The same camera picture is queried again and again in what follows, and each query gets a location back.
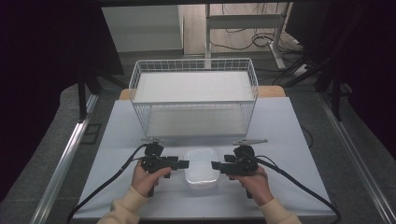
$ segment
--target wire basket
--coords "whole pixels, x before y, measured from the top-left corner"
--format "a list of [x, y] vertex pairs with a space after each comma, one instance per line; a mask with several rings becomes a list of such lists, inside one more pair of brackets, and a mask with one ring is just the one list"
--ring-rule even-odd
[[129, 93], [146, 137], [245, 136], [257, 85], [250, 59], [149, 60]]

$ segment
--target person's right hand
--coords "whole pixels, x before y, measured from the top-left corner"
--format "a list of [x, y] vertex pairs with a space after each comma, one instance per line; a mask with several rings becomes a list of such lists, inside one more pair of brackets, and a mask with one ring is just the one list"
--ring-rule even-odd
[[269, 203], [274, 199], [268, 185], [268, 175], [264, 169], [259, 169], [253, 175], [228, 175], [232, 179], [237, 179], [242, 184], [242, 188], [247, 189], [258, 206]]

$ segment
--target metal frame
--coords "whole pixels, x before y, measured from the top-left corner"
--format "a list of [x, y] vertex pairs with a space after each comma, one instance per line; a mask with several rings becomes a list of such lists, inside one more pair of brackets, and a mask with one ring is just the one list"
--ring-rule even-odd
[[205, 58], [210, 59], [210, 30], [214, 29], [254, 29], [254, 28], [275, 28], [276, 33], [274, 41], [270, 44], [270, 50], [273, 53], [276, 65], [279, 70], [286, 69], [282, 56], [279, 53], [278, 43], [282, 34], [283, 25], [288, 14], [290, 3], [287, 3], [281, 14], [265, 15], [210, 15], [210, 4], [205, 6], [206, 14], [206, 36], [205, 36]]
[[76, 154], [79, 142], [81, 141], [82, 135], [90, 122], [91, 112], [96, 104], [98, 96], [91, 95], [87, 103], [87, 117], [76, 125], [69, 142], [64, 149], [64, 154], [58, 162], [58, 165], [52, 175], [52, 178], [47, 185], [46, 191], [40, 200], [40, 203], [35, 210], [35, 213], [30, 220], [30, 224], [45, 223], [50, 214], [50, 210], [56, 200], [56, 197], [61, 189], [62, 183], [66, 177], [67, 171], [69, 170], [70, 164], [72, 163]]
[[319, 94], [320, 102], [326, 111], [326, 114], [329, 118], [329, 121], [332, 123], [338, 137], [340, 138], [344, 148], [352, 161], [358, 175], [361, 178], [361, 182], [364, 187], [366, 187], [369, 192], [372, 200], [375, 204], [376, 209], [378, 210], [379, 215], [384, 220], [386, 224], [396, 223], [396, 216], [393, 212], [393, 209], [390, 207], [387, 197], [382, 192], [379, 185], [376, 183], [373, 175], [369, 171], [369, 168], [366, 166], [365, 162], [361, 158], [361, 154], [359, 153], [356, 146], [353, 144], [352, 139], [350, 139], [347, 130], [345, 129], [343, 123], [337, 119], [337, 117], [333, 114], [332, 109], [330, 107], [330, 102], [326, 93]]

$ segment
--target black controller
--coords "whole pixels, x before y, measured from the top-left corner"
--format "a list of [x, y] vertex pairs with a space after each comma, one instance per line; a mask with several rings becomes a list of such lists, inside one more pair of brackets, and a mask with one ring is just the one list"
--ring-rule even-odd
[[[189, 161], [179, 161], [178, 157], [175, 156], [161, 157], [161, 153], [163, 153], [163, 146], [158, 145], [157, 142], [148, 144], [145, 150], [145, 157], [142, 158], [142, 168], [149, 174], [165, 167], [171, 167], [172, 170], [189, 168]], [[170, 173], [164, 176], [164, 178], [170, 177]], [[154, 187], [151, 188], [148, 196], [152, 197], [153, 194]]]
[[[254, 157], [254, 150], [251, 146], [240, 146], [233, 150], [235, 155], [224, 155], [224, 160], [228, 163], [221, 163], [219, 161], [212, 161], [212, 169], [220, 170], [222, 174], [226, 175], [252, 175], [259, 165], [243, 155], [246, 153]], [[247, 190], [247, 197], [252, 198], [250, 192]]]

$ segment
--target sleeve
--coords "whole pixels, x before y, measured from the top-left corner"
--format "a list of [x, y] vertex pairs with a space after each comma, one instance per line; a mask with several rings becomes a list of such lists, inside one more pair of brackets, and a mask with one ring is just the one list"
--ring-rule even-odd
[[259, 208], [268, 224], [301, 224], [300, 219], [285, 209], [278, 199], [273, 199]]
[[120, 199], [114, 200], [110, 212], [105, 214], [98, 224], [135, 224], [139, 222], [137, 211], [148, 201], [134, 188], [129, 187], [128, 192]]

